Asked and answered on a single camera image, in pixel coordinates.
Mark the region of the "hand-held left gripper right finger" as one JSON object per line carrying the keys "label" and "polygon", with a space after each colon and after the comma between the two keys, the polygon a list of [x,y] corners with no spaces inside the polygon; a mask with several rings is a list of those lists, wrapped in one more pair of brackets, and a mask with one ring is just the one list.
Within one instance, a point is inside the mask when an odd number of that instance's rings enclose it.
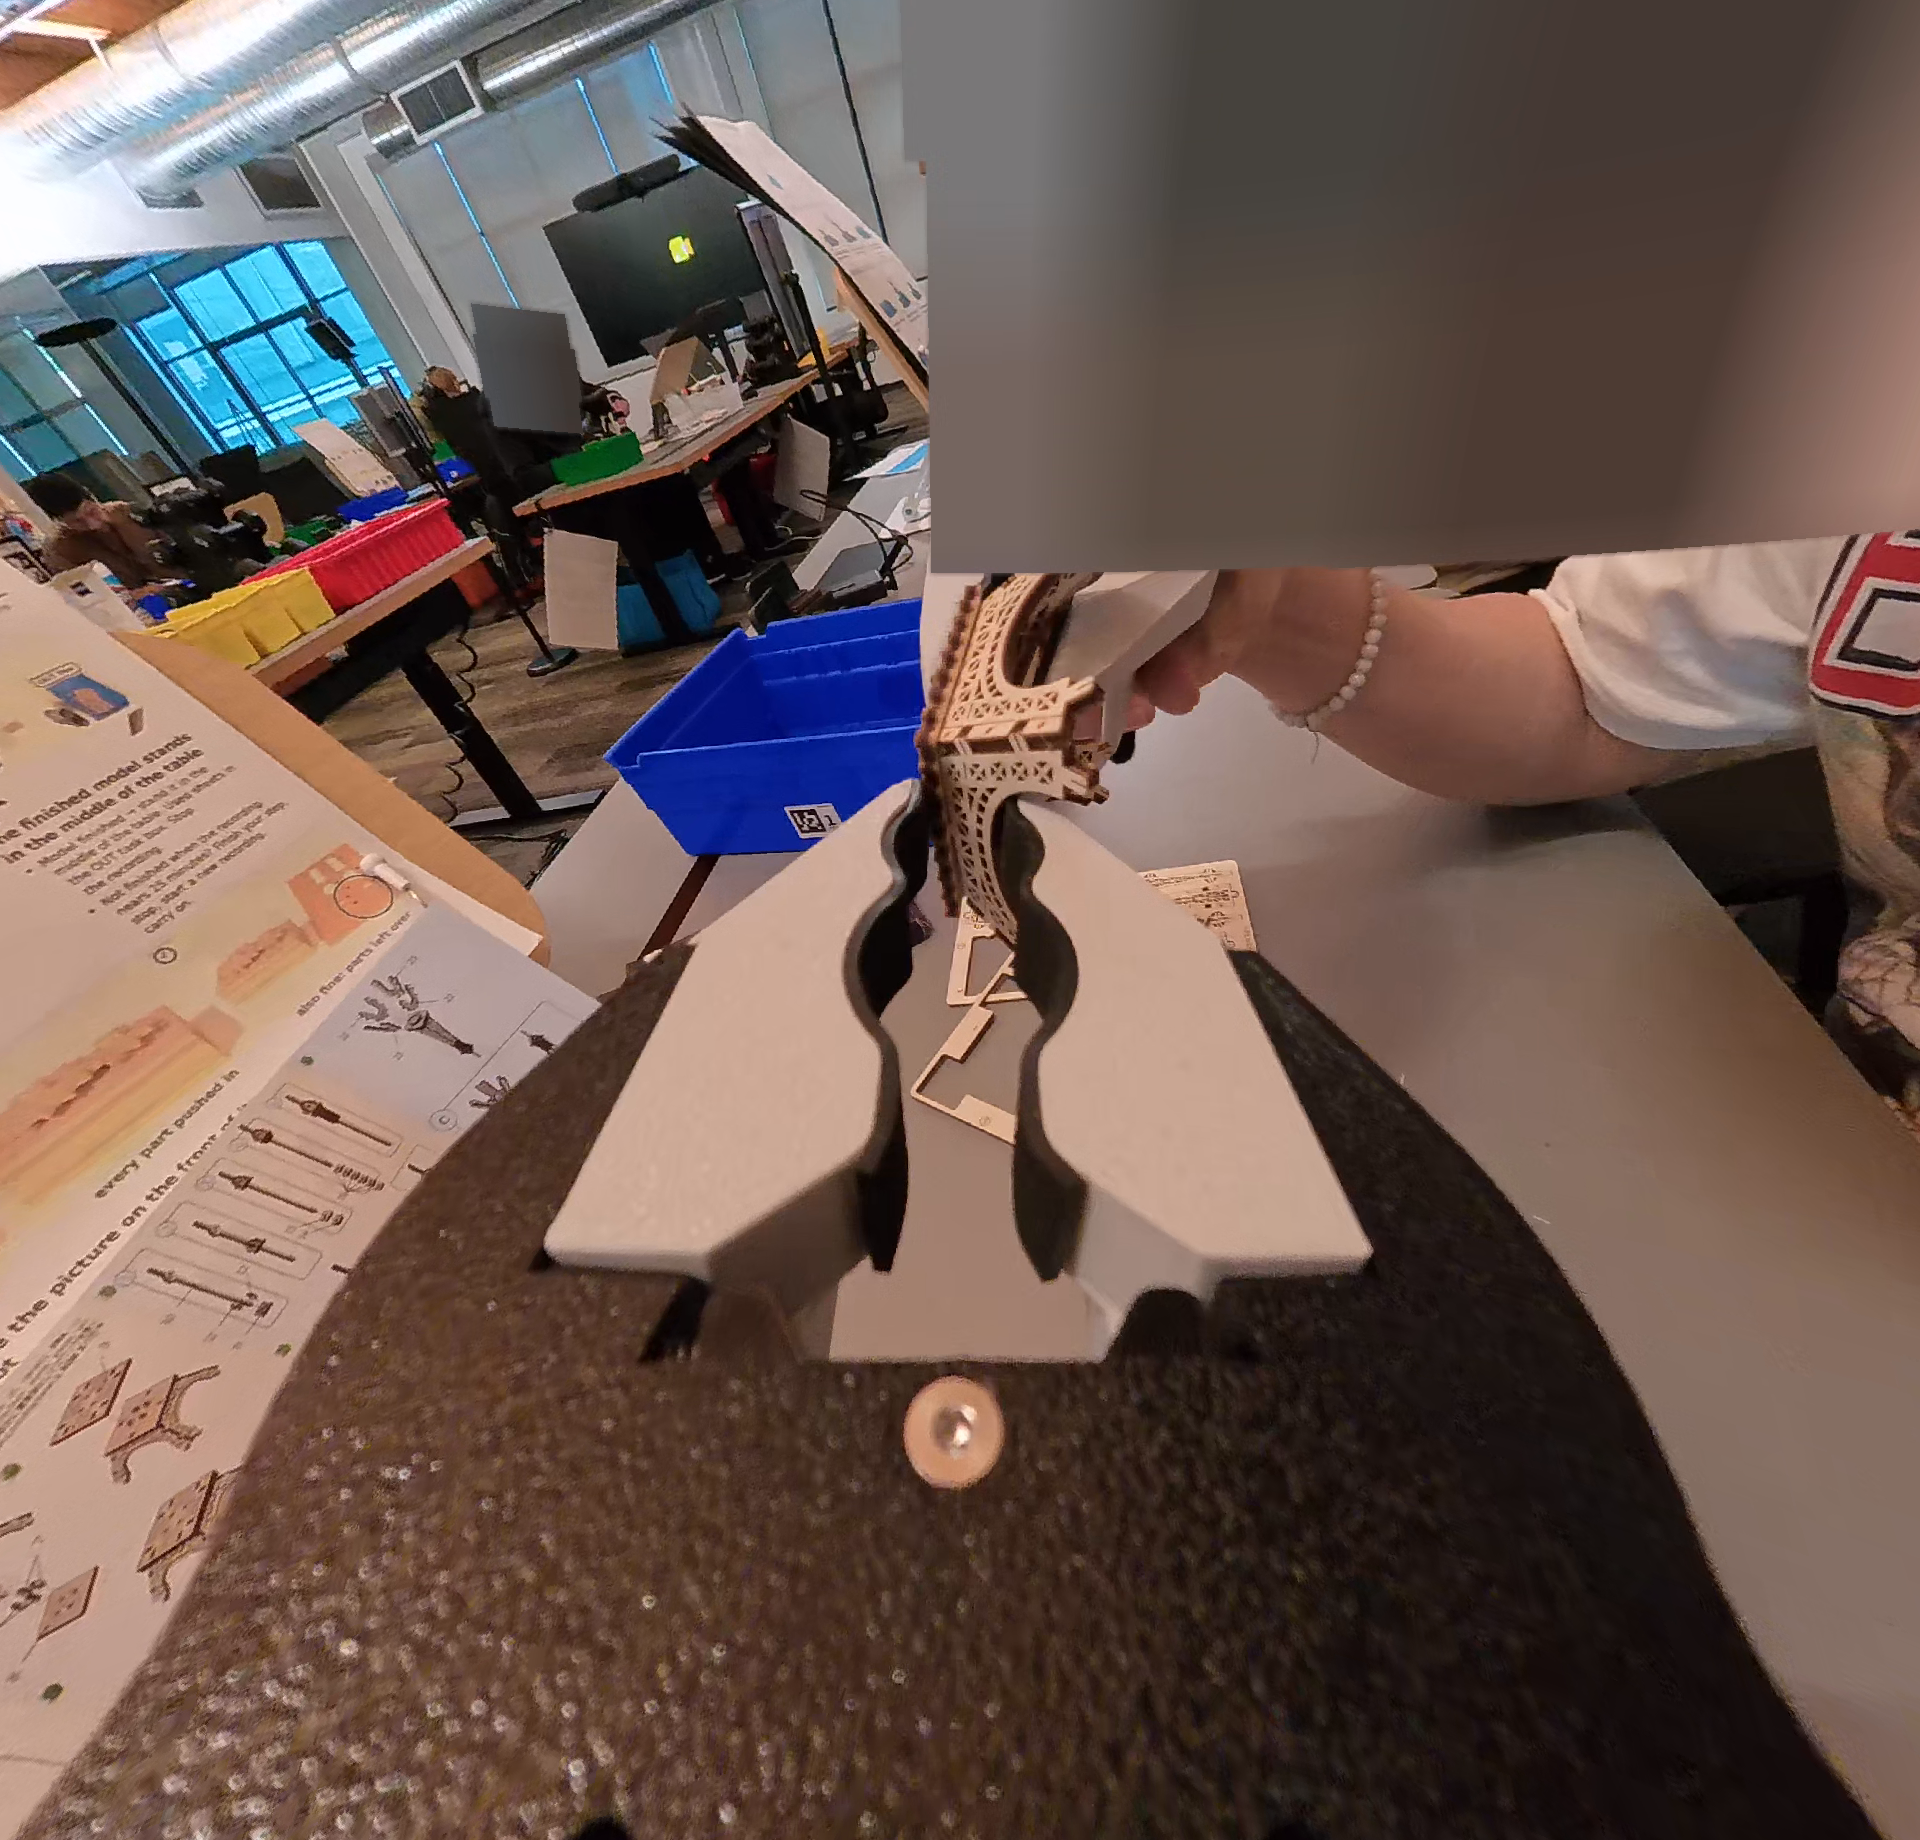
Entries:
{"label": "hand-held left gripper right finger", "polygon": [[1020,1059],[1014,1217],[1103,1359],[1152,1297],[1359,1272],[1372,1243],[1256,1006],[1278,977],[1074,821],[1011,799],[998,876],[1037,1016]]}

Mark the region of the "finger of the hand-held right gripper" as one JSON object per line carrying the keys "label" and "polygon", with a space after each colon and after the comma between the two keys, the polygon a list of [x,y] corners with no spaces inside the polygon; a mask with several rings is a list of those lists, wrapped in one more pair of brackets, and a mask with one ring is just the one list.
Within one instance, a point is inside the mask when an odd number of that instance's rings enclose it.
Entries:
{"label": "finger of the hand-held right gripper", "polygon": [[1089,679],[1100,696],[1100,743],[1119,746],[1139,669],[1208,613],[1216,570],[1102,573],[1065,611],[1049,679]]}

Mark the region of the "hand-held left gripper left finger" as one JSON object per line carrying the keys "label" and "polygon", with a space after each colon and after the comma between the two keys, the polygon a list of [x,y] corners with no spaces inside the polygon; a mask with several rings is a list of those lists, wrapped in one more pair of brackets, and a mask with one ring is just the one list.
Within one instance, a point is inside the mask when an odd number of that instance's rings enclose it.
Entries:
{"label": "hand-held left gripper left finger", "polygon": [[825,1361],[843,1277],[888,1272],[908,1173],[899,1054],[923,792],[885,789],[672,948],[677,974],[541,1251],[766,1303]]}

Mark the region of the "wooden lattice tower base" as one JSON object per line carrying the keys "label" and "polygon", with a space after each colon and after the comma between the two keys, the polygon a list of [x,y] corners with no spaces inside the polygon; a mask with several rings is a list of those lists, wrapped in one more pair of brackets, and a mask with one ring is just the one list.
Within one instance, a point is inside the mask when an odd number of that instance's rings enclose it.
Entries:
{"label": "wooden lattice tower base", "polygon": [[915,736],[927,841],[948,917],[971,908],[1005,945],[1018,912],[996,870],[996,819],[1021,797],[1102,805],[1112,748],[1075,725],[1102,696],[1087,675],[1049,661],[1093,573],[1014,574],[965,589],[926,695]]}

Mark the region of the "person's right forearm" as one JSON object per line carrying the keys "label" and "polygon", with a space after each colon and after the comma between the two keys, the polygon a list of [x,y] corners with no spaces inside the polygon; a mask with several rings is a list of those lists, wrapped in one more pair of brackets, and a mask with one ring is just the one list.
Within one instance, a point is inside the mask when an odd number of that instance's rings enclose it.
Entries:
{"label": "person's right forearm", "polygon": [[1442,800],[1536,806],[1620,797],[1667,754],[1596,723],[1560,631],[1532,597],[1435,601],[1384,589],[1375,652],[1315,731]]}

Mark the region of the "wooden desk black legs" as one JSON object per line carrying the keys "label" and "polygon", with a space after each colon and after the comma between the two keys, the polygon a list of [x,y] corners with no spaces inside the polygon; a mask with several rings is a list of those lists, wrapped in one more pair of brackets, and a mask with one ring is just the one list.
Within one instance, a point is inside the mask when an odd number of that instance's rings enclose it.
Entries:
{"label": "wooden desk black legs", "polygon": [[492,573],[494,557],[492,542],[466,542],[248,669],[254,682],[290,700],[315,725],[341,713],[380,680],[400,676],[438,725],[453,762],[492,797],[488,806],[449,815],[445,823],[453,830],[560,821],[579,806],[575,799],[533,797],[467,696],[429,652],[434,642],[467,629],[470,607],[455,576],[475,565]]}

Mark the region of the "wooden parts sheet with cutouts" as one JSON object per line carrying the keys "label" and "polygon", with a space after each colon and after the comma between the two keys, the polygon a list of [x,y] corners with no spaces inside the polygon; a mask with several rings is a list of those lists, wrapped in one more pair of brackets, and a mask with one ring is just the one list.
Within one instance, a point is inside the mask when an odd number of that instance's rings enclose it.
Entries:
{"label": "wooden parts sheet with cutouts", "polygon": [[1011,1147],[1015,1117],[1008,1108],[965,1088],[945,1098],[938,1082],[950,1069],[961,1069],[971,1060],[994,1028],[998,1013],[1021,1008],[1025,1002],[1028,997],[1014,979],[1011,948],[970,903],[963,903],[953,922],[944,990],[944,1004],[953,1015],[953,1025],[910,1084],[911,1103]]}

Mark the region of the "blue plastic bin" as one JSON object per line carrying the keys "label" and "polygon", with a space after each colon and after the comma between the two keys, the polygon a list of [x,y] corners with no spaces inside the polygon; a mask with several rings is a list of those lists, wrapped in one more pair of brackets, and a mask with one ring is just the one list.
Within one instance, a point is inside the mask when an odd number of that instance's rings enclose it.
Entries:
{"label": "blue plastic bin", "polygon": [[731,631],[604,761],[687,857],[800,852],[917,774],[920,601]]}

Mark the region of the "folded assembly instruction sheet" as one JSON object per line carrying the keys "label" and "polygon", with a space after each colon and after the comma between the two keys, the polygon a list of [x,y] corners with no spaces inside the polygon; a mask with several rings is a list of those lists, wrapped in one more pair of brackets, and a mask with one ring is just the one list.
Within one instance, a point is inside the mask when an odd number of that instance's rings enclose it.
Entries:
{"label": "folded assembly instruction sheet", "polygon": [[71,1759],[227,1532],[245,1458],[401,1200],[586,1023],[444,908],[285,1051],[194,1069],[4,1251],[4,1771]]}

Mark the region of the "wooden poster board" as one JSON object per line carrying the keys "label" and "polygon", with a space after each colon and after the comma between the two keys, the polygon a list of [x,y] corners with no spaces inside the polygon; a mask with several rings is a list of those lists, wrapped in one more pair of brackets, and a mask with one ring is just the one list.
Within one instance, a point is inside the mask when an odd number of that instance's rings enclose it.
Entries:
{"label": "wooden poster board", "polygon": [[243,669],[179,642],[149,632],[113,638],[323,797],[383,849],[427,900],[455,907],[533,965],[549,962],[548,926],[531,894],[287,700]]}

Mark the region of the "standing poster board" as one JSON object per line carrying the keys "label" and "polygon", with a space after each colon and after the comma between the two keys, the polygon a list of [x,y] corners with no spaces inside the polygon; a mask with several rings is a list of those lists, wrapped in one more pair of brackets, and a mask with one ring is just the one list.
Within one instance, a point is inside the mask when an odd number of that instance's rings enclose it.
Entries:
{"label": "standing poster board", "polygon": [[828,256],[850,310],[899,368],[903,386],[930,411],[930,301],[875,226],[851,213],[756,122],[682,117],[658,122],[656,134],[665,149],[774,208]]}

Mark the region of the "hanging white paper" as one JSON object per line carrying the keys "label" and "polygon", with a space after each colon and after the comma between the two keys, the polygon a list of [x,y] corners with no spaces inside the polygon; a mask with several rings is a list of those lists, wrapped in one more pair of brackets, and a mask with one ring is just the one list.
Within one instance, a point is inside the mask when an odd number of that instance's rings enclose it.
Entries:
{"label": "hanging white paper", "polygon": [[551,526],[541,540],[544,634],[553,649],[618,652],[618,545]]}

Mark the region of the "metal air vent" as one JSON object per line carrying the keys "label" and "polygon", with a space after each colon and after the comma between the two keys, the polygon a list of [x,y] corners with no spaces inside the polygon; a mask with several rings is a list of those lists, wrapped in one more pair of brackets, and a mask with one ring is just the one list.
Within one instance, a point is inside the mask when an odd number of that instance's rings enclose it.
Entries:
{"label": "metal air vent", "polygon": [[392,106],[416,145],[481,118],[488,99],[467,60],[453,60],[393,89]]}

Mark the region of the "black wall monitor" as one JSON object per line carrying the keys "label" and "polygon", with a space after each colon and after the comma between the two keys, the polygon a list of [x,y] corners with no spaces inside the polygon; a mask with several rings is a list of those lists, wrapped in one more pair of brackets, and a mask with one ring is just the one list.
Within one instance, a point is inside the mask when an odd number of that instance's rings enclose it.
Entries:
{"label": "black wall monitor", "polygon": [[672,156],[578,192],[541,235],[610,366],[697,327],[718,339],[772,302],[731,180]]}

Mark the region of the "silver ventilation duct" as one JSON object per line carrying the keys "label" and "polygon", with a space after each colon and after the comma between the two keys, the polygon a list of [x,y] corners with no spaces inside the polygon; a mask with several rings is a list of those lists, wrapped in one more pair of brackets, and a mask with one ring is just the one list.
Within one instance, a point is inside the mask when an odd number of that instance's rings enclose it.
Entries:
{"label": "silver ventilation duct", "polygon": [[191,0],[4,110],[4,183],[110,167],[151,208],[581,0]]}

